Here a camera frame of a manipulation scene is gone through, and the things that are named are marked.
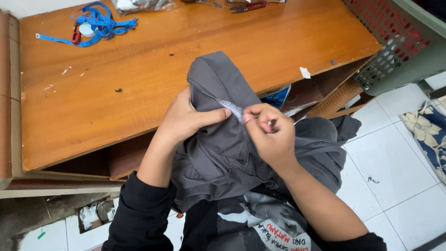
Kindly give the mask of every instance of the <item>perforated basket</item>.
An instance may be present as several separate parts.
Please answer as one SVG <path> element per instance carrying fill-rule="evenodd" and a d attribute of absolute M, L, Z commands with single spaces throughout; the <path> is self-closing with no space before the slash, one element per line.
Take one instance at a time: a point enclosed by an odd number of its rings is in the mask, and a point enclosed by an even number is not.
<path fill-rule="evenodd" d="M 376 96 L 446 70 L 446 24 L 411 0 L 343 0 L 383 49 L 355 75 Z"/>

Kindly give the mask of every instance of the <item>wooden table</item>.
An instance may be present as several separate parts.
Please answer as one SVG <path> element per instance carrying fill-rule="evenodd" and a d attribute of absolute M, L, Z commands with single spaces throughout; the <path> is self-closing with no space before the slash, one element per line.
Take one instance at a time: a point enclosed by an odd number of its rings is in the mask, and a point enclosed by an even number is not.
<path fill-rule="evenodd" d="M 222 50 L 261 93 L 301 80 L 299 67 L 315 75 L 381 49 L 338 0 L 293 0 L 241 14 L 224 4 L 176 4 L 168 12 L 115 14 L 116 21 L 138 17 L 136 30 L 86 48 L 35 38 L 69 39 L 79 6 L 20 21 L 24 171 L 155 130 L 201 55 Z"/>

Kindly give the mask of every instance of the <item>black t-shirt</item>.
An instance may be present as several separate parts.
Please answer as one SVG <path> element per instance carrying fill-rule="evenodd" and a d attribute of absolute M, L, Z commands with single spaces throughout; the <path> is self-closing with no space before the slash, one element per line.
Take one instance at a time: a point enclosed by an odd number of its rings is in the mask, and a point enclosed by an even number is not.
<path fill-rule="evenodd" d="M 121 189 L 119 207 L 102 250 L 172 251 L 163 235 L 176 188 L 156 188 L 133 172 Z M 219 201 L 200 201 L 186 213 L 180 251 L 385 251 L 374 233 L 326 242 L 294 201 L 263 186 Z"/>

